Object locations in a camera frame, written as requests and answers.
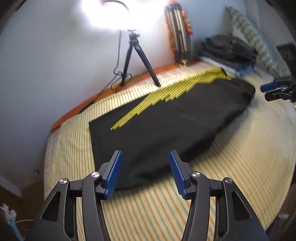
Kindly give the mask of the green striped pillow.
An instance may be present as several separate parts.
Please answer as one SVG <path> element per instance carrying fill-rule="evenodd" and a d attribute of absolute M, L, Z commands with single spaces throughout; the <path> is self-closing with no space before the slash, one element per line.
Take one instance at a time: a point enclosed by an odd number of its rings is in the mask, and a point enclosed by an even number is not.
<path fill-rule="evenodd" d="M 230 18 L 232 35 L 257 50 L 257 66 L 265 68 L 269 74 L 277 78 L 289 76 L 290 71 L 276 60 L 257 25 L 234 7 L 228 6 L 226 9 Z"/>

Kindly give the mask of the stack of folded clothes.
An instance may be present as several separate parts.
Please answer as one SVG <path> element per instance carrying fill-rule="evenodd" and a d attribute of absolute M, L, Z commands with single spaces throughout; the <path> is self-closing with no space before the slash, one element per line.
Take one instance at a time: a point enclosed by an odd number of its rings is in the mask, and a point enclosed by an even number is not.
<path fill-rule="evenodd" d="M 197 56 L 208 63 L 222 67 L 237 77 L 254 71 L 258 51 L 238 37 L 216 35 L 201 42 Z"/>

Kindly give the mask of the black pants yellow stripes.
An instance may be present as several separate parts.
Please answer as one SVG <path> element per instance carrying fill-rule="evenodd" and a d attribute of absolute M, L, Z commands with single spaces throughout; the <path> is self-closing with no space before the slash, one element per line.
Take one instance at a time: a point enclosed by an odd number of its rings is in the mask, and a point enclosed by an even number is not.
<path fill-rule="evenodd" d="M 116 188 L 148 184 L 170 170 L 171 150 L 185 162 L 208 150 L 254 95 L 249 82 L 212 69 L 120 106 L 89 123 L 95 169 L 119 150 Z"/>

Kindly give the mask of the orange bed sheet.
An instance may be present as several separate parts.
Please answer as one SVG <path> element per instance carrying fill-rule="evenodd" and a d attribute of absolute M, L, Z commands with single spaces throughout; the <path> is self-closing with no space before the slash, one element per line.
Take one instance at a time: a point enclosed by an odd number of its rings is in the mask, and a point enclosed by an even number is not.
<path fill-rule="evenodd" d="M 156 73 L 156 75 L 160 75 L 164 72 L 170 71 L 170 70 L 174 70 L 179 68 L 180 65 L 177 65 L 175 63 L 171 63 L 168 64 L 166 66 L 162 66 L 162 67 L 158 67 L 156 69 L 154 69 L 154 72 Z M 138 83 L 140 83 L 141 81 L 144 81 L 146 79 L 149 79 L 149 74 L 148 72 L 136 75 L 132 78 L 129 78 L 127 80 L 127 84 L 120 89 L 121 90 L 125 90 L 128 88 L 131 88 L 133 85 L 136 85 Z M 81 109 L 85 108 L 90 102 L 94 101 L 94 102 L 98 102 L 103 98 L 106 98 L 112 94 L 115 93 L 115 90 L 112 90 L 110 87 L 107 87 L 105 90 L 102 90 L 100 93 L 95 94 L 94 96 L 90 97 L 89 99 L 86 99 L 84 102 L 82 102 L 81 104 L 79 104 L 78 106 L 76 106 L 75 108 L 73 108 L 72 110 L 70 110 L 68 113 L 66 113 L 65 115 L 63 115 L 60 119 L 58 119 L 52 126 L 50 135 L 55 133 L 60 126 L 67 121 L 68 119 L 78 115 L 81 112 Z"/>

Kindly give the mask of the yellow striped bed blanket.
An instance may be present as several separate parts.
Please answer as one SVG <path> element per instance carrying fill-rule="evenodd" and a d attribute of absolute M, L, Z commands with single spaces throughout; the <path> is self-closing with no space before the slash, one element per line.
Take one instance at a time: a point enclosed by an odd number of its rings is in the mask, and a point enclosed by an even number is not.
<path fill-rule="evenodd" d="M 44 194 L 63 177 L 76 180 L 94 171 L 91 120 L 153 90 L 145 80 L 65 121 L 48 139 Z M 294 105 L 267 102 L 257 90 L 247 110 L 220 131 L 191 166 L 208 178 L 230 177 L 268 228 L 286 199 L 295 170 Z M 166 175 L 147 186 L 116 191 L 102 206 L 112 240 L 180 240 L 190 203 L 178 194 L 172 175 Z"/>

